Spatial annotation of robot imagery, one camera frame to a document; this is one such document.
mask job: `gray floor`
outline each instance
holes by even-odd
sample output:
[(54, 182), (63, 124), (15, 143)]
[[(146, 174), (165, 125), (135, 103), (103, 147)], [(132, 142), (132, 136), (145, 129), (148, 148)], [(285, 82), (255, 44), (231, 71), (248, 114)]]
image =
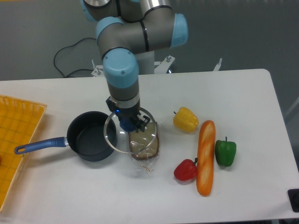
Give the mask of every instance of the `gray floor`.
[[(285, 114), (299, 97), (298, 0), (172, 0), (172, 5), (187, 18), (189, 40), (157, 51), (156, 60), (173, 55), (174, 72), (211, 71), (220, 57), (222, 70), (267, 69)], [(0, 80), (61, 78), (53, 66), (56, 52), (95, 36), (96, 23), (85, 19), (79, 0), (0, 2), (0, 15)], [(101, 64), (96, 42), (88, 40), (59, 54), (57, 66), (68, 74), (91, 69), (91, 59)], [(286, 126), (299, 161), (298, 111)]]

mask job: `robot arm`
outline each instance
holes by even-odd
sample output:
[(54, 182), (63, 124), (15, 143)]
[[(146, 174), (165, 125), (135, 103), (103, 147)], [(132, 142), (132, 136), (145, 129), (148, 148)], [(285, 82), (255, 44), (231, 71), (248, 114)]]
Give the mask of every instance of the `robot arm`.
[[(139, 68), (134, 54), (186, 43), (186, 19), (182, 14), (173, 13), (169, 0), (83, 1), (90, 15), (100, 19), (96, 37), (111, 95), (107, 100), (109, 110), (118, 116), (124, 130), (144, 131), (150, 119), (139, 117)], [(130, 19), (123, 18), (121, 2), (127, 6), (126, 9), (138, 5), (139, 11), (131, 11), (135, 16), (130, 16)], [(135, 22), (125, 23), (116, 15)]]

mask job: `saucepan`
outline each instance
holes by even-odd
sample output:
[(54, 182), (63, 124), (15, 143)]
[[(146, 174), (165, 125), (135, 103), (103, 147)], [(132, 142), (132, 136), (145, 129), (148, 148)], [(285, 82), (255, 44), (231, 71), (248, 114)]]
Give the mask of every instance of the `saucepan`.
[[(104, 137), (104, 123), (108, 115), (98, 111), (85, 112), (70, 124), (66, 137), (42, 140), (15, 148), (15, 154), (24, 154), (49, 147), (67, 147), (86, 161), (100, 161), (114, 151)], [(111, 120), (107, 137), (115, 147), (117, 144), (115, 123)]]

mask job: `yellow bell pepper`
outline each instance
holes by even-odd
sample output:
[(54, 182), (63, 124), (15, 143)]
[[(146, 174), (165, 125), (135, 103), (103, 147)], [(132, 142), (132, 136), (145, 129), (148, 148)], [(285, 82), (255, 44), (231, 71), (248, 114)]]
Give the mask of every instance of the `yellow bell pepper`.
[(173, 118), (173, 124), (185, 132), (194, 132), (198, 123), (198, 118), (187, 107), (181, 107)]

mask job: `orange basket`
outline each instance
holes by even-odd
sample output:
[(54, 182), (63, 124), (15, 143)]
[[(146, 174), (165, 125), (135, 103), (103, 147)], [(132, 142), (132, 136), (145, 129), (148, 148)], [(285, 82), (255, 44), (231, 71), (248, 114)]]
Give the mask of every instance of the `orange basket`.
[(47, 105), (0, 95), (0, 211), (27, 156), (14, 148), (30, 143)]

